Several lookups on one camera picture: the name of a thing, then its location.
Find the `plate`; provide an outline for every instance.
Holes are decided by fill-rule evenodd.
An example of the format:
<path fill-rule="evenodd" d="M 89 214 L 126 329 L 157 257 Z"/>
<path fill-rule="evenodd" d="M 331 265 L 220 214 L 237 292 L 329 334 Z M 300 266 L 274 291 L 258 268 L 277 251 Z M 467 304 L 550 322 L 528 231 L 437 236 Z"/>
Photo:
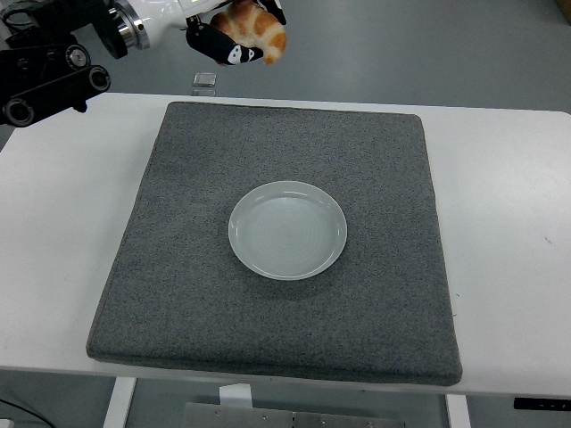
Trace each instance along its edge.
<path fill-rule="evenodd" d="M 347 240 L 339 204 L 314 185 L 276 181 L 253 189 L 235 206 L 228 238 L 249 269 L 293 281 L 329 268 Z"/>

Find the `felt mat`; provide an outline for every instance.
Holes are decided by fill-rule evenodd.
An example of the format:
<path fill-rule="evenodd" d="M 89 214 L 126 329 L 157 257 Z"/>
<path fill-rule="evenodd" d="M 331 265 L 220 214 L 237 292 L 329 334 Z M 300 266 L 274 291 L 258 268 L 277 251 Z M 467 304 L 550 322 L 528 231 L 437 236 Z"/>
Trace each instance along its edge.
<path fill-rule="evenodd" d="M 278 180 L 323 189 L 346 216 L 343 253 L 317 276 L 268 279 L 230 247 L 232 209 Z M 170 104 L 87 354 L 234 374 L 457 383 L 420 118 Z"/>

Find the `bread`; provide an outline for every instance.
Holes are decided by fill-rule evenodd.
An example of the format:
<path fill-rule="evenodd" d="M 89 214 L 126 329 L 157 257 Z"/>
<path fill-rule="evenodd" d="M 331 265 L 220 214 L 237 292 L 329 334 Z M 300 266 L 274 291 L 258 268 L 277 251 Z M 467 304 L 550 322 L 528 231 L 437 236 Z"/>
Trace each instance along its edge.
<path fill-rule="evenodd" d="M 224 12 L 212 17 L 211 25 L 239 45 L 260 48 L 266 65 L 279 60 L 286 49 L 284 26 L 253 0 L 235 0 Z"/>

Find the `floor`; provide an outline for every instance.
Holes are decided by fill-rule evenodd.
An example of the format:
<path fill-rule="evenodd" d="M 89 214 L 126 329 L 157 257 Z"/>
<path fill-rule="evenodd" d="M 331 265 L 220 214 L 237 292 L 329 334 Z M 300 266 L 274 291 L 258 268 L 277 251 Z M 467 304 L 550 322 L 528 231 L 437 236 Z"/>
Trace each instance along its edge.
<path fill-rule="evenodd" d="M 217 74 L 217 96 L 571 113 L 571 26 L 555 0 L 283 0 L 282 4 L 288 47 L 284 58 L 270 68 L 260 62 L 219 66 L 188 48 L 184 33 L 176 30 L 162 45 L 129 52 L 119 61 L 105 51 L 92 29 L 80 30 L 78 37 L 92 62 L 110 72 L 114 92 L 190 95 L 194 74 L 208 71 Z M 11 132 L 0 127 L 0 150 Z M 208 390 L 202 397 L 212 400 L 217 387 L 201 385 Z M 128 426 L 151 426 L 142 421 L 152 421 L 185 399 L 200 398 L 197 388 L 140 383 Z M 0 372 L 0 399 L 36 410 L 59 428 L 102 426 L 111 390 L 109 378 Z M 278 406 L 278 396 L 285 394 L 282 405 L 301 407 L 311 402 L 347 411 L 361 406 L 359 399 L 344 396 L 343 391 L 329 391 L 319 399 L 304 396 L 307 391 L 272 393 L 276 401 L 264 404 Z M 369 404 L 375 406 L 381 398 Z M 473 427 L 571 426 L 569 414 L 516 411 L 511 403 L 512 398 L 468 398 Z M 32 417 L 14 412 L 0 404 L 0 418 L 15 415 L 22 421 L 17 428 L 40 426 Z M 153 426 L 176 426 L 176 421 L 168 420 L 173 425 Z"/>

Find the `table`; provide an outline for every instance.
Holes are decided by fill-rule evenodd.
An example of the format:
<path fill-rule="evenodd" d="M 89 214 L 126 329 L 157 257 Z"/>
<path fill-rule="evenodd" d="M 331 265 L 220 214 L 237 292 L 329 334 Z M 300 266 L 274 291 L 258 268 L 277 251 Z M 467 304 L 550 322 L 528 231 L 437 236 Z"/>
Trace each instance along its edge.
<path fill-rule="evenodd" d="M 87 357 L 95 308 L 172 101 L 417 114 L 464 374 L 448 388 L 345 386 L 571 397 L 571 116 L 549 111 L 105 94 L 86 114 L 17 129 L 0 152 L 0 368 L 316 382 Z"/>

